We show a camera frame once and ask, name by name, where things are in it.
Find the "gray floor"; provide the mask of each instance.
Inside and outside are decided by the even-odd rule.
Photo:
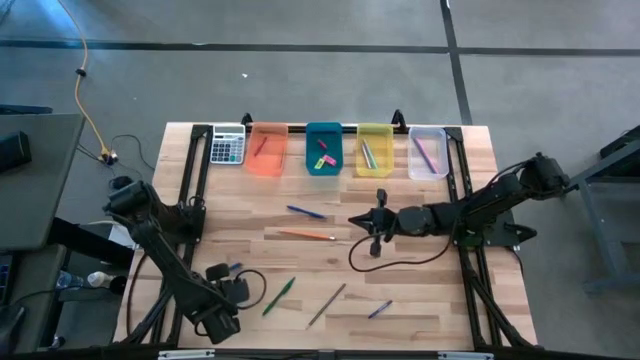
[[[436,0],[67,0],[86,36],[101,41],[223,44],[447,44]],[[640,47],[635,0],[450,0],[460,46],[611,49]],[[16,0],[0,39],[75,39],[54,0]],[[0,47],[0,103],[76,112],[79,50]],[[473,124],[488,125],[500,166],[536,151],[576,174],[600,147],[638,125],[638,57],[461,56]],[[131,133],[155,162],[168,121],[460,124],[448,54],[121,51],[90,53],[82,99],[104,137]],[[98,150],[88,127],[85,146]],[[116,144],[118,173],[150,180],[135,144]],[[68,220],[102,218],[108,169],[78,155],[59,208]],[[640,290],[587,296],[603,275],[577,195],[529,202],[518,222],[539,231],[523,246],[525,282],[540,344],[553,350],[640,357]],[[105,313],[117,307],[105,305]],[[74,327],[73,346],[108,341],[108,321]]]

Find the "yellow plastic bin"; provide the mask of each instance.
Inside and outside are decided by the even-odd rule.
[[[360,124],[356,137],[359,176],[387,177],[393,171],[393,126]]]

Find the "wooden table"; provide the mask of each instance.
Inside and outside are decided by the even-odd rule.
[[[178,198],[192,125],[169,123],[165,130],[153,185],[167,204],[174,204]],[[497,170],[489,130],[484,126],[462,129],[473,188],[479,189]],[[446,182],[418,182],[408,178],[406,135],[395,136],[395,170],[388,178],[357,177],[355,135],[344,135],[344,168],[340,176],[312,177],[304,165],[304,138],[304,134],[289,135],[281,177],[254,176],[242,166],[209,167],[207,220],[193,269],[204,273],[207,267],[219,262],[242,262],[245,268],[262,271],[268,279],[265,300],[253,309],[240,312],[242,331],[215,348],[472,349],[460,264],[454,248],[432,263],[401,265],[372,273],[355,272],[347,261],[349,248],[366,235],[347,219],[375,206],[376,189],[387,190],[388,207],[397,211],[410,205],[449,201]],[[455,151],[452,155],[454,171],[459,173]],[[287,204],[326,214],[328,220],[293,213],[286,209]],[[280,229],[292,227],[332,234],[338,240],[307,240],[278,233]],[[366,243],[356,251],[354,261],[360,267],[370,267],[398,259],[425,259],[440,251],[446,241],[445,237],[396,236],[383,245],[380,259],[369,257]],[[141,254],[136,254],[132,272]],[[505,249],[487,248],[487,261],[497,303],[521,334],[535,343],[516,258]],[[258,296],[262,282],[252,276],[248,275],[247,279],[253,296]],[[291,291],[271,313],[262,317],[266,304],[293,276],[296,281]],[[133,326],[155,301],[160,282],[158,269],[147,261],[133,293]],[[325,314],[305,330],[343,282],[347,283],[344,291]],[[116,341],[125,336],[127,294],[118,318]],[[367,320],[367,315],[387,300],[394,303],[377,318]],[[478,309],[483,334],[489,341],[484,307]],[[165,318],[165,329],[170,326],[171,318]],[[213,347],[208,338],[195,335],[189,321],[185,319],[182,324],[180,347]]]

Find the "calculator display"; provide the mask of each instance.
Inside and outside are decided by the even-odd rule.
[[[244,128],[242,126],[216,126],[215,132],[227,134],[243,134]]]

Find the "green marker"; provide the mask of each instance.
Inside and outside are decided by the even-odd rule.
[[[269,305],[267,305],[267,308],[264,309],[264,311],[262,312],[262,316],[265,316],[269,313],[269,311],[271,311],[271,309],[273,309],[274,306],[276,306],[276,303],[278,302],[278,300],[280,300],[281,297],[283,297],[286,293],[289,292],[289,289],[291,289],[291,285],[293,285],[293,281],[296,279],[296,277],[292,277],[291,280],[289,280],[289,282],[287,282],[287,285],[285,285],[282,290],[280,290],[280,293],[276,296],[275,299],[273,299],[273,301],[271,301],[269,303]]]

